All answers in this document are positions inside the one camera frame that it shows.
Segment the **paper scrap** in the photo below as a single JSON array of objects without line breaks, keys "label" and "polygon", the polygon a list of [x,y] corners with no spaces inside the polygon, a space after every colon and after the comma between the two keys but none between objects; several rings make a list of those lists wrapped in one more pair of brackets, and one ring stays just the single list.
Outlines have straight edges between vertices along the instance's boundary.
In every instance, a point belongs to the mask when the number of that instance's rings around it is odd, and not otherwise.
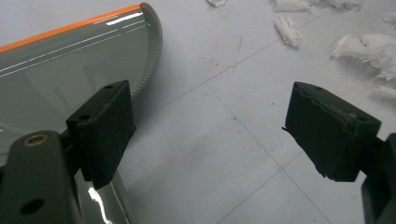
[{"label": "paper scrap", "polygon": [[327,2],[337,8],[352,9],[361,7],[363,0],[276,0],[276,12],[307,11],[312,6]]},{"label": "paper scrap", "polygon": [[332,57],[355,58],[377,68],[378,78],[386,81],[396,78],[396,39],[387,35],[363,35],[361,38],[346,35],[337,42]]},{"label": "paper scrap", "polygon": [[295,48],[303,42],[303,35],[297,30],[297,24],[291,18],[279,17],[275,21],[276,28],[286,44]]},{"label": "paper scrap", "polygon": [[215,7],[224,7],[225,6],[225,0],[207,0],[207,1]]},{"label": "paper scrap", "polygon": [[353,7],[361,7],[361,0],[328,0],[329,5],[337,8],[352,9]]},{"label": "paper scrap", "polygon": [[276,12],[309,10],[311,5],[304,0],[276,0]]}]

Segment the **white tissue paper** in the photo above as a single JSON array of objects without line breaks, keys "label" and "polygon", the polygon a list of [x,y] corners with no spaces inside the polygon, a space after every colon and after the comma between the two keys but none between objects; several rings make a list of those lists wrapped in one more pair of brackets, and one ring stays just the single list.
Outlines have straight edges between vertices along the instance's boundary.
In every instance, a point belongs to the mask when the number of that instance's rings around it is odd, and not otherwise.
[{"label": "white tissue paper", "polygon": [[275,20],[276,28],[286,44],[295,48],[303,42],[303,35],[297,30],[297,24],[291,18],[280,17]]},{"label": "white tissue paper", "polygon": [[378,78],[396,78],[396,40],[387,35],[364,35],[361,39],[346,35],[332,51],[332,57],[352,57],[379,70]]},{"label": "white tissue paper", "polygon": [[352,9],[353,7],[361,7],[361,0],[328,0],[329,5],[337,8]]},{"label": "white tissue paper", "polygon": [[386,22],[396,22],[396,11],[395,12],[390,12],[385,16],[382,16],[382,20]]},{"label": "white tissue paper", "polygon": [[277,12],[309,10],[311,5],[305,0],[276,0]]},{"label": "white tissue paper", "polygon": [[363,0],[276,0],[277,12],[302,11],[309,10],[313,5],[320,2],[327,2],[329,5],[337,8],[352,9],[361,7]]},{"label": "white tissue paper", "polygon": [[224,7],[225,6],[225,0],[207,0],[207,1],[215,7]]}]

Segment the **gray floor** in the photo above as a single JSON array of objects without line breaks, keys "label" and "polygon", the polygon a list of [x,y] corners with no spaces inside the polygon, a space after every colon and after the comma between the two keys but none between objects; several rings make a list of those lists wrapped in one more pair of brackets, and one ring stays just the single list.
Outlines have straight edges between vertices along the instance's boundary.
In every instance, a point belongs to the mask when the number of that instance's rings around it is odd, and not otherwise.
[{"label": "gray floor", "polygon": [[[330,59],[344,35],[396,36],[381,16],[394,0],[360,11],[316,7],[275,13],[273,0],[151,0],[163,24],[163,55],[134,102],[138,130],[120,165],[139,223],[364,223],[360,187],[319,175],[281,130],[294,81],[319,85],[396,132],[393,102],[375,95],[377,73]],[[0,3],[0,45],[135,1]],[[290,16],[304,43],[285,46],[274,20]]]}]

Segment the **white floor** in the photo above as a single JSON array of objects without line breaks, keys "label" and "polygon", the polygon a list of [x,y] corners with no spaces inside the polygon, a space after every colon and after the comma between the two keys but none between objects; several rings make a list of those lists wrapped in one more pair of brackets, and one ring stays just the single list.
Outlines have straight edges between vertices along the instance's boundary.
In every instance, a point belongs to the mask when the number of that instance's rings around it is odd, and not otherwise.
[{"label": "white floor", "polygon": [[[134,102],[138,130],[120,165],[142,224],[361,224],[355,183],[322,178],[281,130],[294,81],[319,85],[396,132],[396,108],[374,94],[376,71],[330,59],[344,35],[396,36],[381,16],[394,0],[360,11],[316,7],[275,13],[275,0],[148,0],[163,24],[163,55]],[[0,45],[136,1],[2,0]],[[274,20],[290,16],[304,43],[285,46]]]}]

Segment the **orange edge strip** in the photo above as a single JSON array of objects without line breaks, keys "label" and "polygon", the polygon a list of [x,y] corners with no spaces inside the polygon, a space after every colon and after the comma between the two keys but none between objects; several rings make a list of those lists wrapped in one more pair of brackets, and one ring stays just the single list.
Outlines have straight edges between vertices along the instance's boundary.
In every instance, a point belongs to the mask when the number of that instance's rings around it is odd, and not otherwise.
[{"label": "orange edge strip", "polygon": [[124,7],[124,8],[112,11],[112,12],[107,12],[107,13],[105,13],[103,15],[100,15],[100,16],[92,17],[92,18],[84,20],[84,21],[78,21],[76,23],[72,23],[72,24],[69,24],[69,25],[66,25],[66,26],[51,30],[51,31],[47,31],[47,32],[39,34],[39,35],[34,35],[34,36],[28,37],[26,39],[16,41],[16,42],[11,43],[11,44],[7,44],[7,45],[4,45],[4,46],[1,46],[0,47],[0,53],[6,52],[6,51],[11,50],[11,49],[18,48],[18,47],[23,46],[23,45],[27,45],[27,44],[36,42],[36,41],[41,40],[41,39],[48,38],[48,37],[53,36],[53,35],[58,35],[58,34],[73,30],[73,29],[77,29],[78,27],[81,27],[81,26],[89,25],[89,24],[94,23],[94,22],[102,21],[102,20],[105,20],[105,19],[108,19],[108,18],[111,18],[111,17],[118,16],[118,15],[123,14],[123,13],[127,13],[129,11],[135,11],[135,10],[138,10],[138,9],[140,9],[139,5],[133,5],[133,6],[129,6],[129,7]]}]

